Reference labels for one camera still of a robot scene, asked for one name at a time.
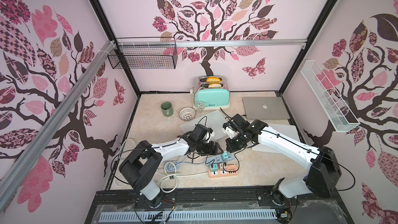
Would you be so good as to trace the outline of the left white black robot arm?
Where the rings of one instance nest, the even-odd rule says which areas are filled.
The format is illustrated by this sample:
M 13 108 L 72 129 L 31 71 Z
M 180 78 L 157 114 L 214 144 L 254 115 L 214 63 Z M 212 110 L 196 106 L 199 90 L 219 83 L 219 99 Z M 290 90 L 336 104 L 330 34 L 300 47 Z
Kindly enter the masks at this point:
M 159 165 L 190 153 L 205 157 L 222 154 L 220 145 L 210 140 L 213 133 L 211 128 L 196 124 L 194 130 L 179 135 L 174 141 L 154 145 L 141 141 L 119 165 L 119 172 L 135 193 L 150 201 L 157 200 L 161 189 L 153 177 Z

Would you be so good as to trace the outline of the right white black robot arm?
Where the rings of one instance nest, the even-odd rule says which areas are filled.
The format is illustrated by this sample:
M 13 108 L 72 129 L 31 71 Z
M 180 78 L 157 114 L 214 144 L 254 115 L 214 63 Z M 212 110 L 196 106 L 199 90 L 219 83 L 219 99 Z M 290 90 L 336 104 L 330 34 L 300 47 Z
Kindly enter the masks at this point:
M 249 122 L 239 114 L 230 118 L 222 128 L 228 136 L 228 152 L 240 151 L 252 142 L 289 157 L 305 169 L 304 174 L 291 179 L 280 178 L 273 186 L 271 199 L 276 205 L 282 206 L 285 200 L 306 194 L 321 198 L 332 196 L 342 175 L 332 149 L 306 145 L 278 132 L 261 120 Z

